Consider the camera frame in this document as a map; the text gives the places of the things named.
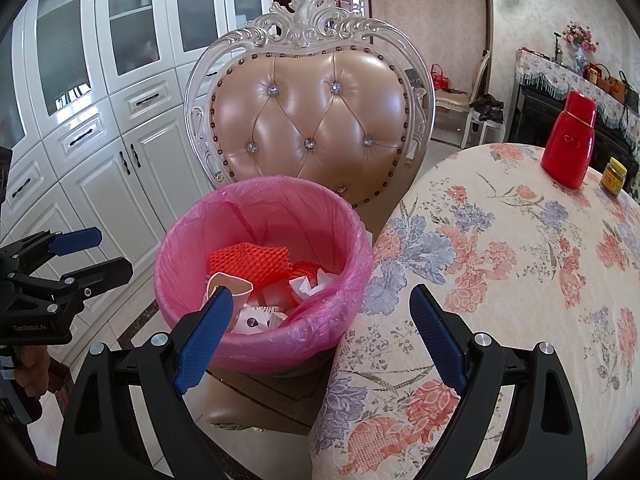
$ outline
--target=red bag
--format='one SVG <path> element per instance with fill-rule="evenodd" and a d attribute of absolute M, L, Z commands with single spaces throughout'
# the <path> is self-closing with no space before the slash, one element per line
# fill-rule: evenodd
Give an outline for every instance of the red bag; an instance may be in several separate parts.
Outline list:
<path fill-rule="evenodd" d="M 438 73 L 435 68 L 438 67 L 440 69 L 440 73 Z M 443 88 L 449 88 L 449 78 L 444 77 L 442 74 L 442 68 L 440 65 L 433 64 L 431 65 L 431 79 L 433 79 L 433 87 L 436 90 L 441 90 Z"/>

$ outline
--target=person's hand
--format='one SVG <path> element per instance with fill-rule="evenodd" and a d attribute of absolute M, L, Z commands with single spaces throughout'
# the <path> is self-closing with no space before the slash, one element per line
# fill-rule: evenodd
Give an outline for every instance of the person's hand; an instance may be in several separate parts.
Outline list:
<path fill-rule="evenodd" d="M 15 382 L 30 397 L 47 393 L 49 387 L 49 353 L 46 346 L 23 346 L 20 366 L 15 369 Z"/>

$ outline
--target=shelf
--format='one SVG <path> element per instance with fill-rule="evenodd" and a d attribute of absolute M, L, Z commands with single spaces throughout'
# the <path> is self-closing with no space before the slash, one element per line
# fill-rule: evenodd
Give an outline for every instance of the shelf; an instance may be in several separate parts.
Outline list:
<path fill-rule="evenodd" d="M 128 10 L 127 12 L 121 12 L 120 14 L 116 14 L 115 16 L 111 16 L 109 18 L 109 21 L 113 21 L 113 20 L 117 20 L 118 18 L 122 18 L 124 16 L 130 16 L 131 14 L 137 14 L 138 12 L 142 12 L 143 10 L 151 10 L 154 7 L 151 5 L 148 6 L 144 6 L 144 7 L 139 7 L 137 9 L 133 9 L 133 10 Z"/>
<path fill-rule="evenodd" d="M 72 2 L 74 2 L 76 0 L 65 0 L 64 2 L 61 2 L 59 4 L 57 4 L 55 7 L 51 7 L 50 9 L 47 9 L 47 12 L 42 12 L 42 13 L 38 13 L 38 19 L 42 18 L 43 16 L 46 16 L 47 14 L 49 14 L 50 12 L 53 12 L 54 10 L 59 9 L 60 7 L 64 7 L 65 5 L 68 5 Z"/>

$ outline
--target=red lid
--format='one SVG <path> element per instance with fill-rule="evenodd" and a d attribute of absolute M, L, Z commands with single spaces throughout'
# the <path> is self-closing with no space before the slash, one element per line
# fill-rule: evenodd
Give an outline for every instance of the red lid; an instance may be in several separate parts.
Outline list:
<path fill-rule="evenodd" d="M 564 111 L 576 116 L 581 121 L 587 123 L 591 128 L 596 123 L 597 106 L 595 101 L 589 99 L 580 92 L 571 90 L 566 98 Z"/>

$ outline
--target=yellow label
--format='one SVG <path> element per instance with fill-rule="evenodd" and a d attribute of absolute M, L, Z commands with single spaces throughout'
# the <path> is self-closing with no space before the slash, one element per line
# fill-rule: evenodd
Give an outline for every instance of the yellow label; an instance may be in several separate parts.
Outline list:
<path fill-rule="evenodd" d="M 601 184 L 614 195 L 618 195 L 622 189 L 622 181 L 608 168 L 602 174 Z"/>

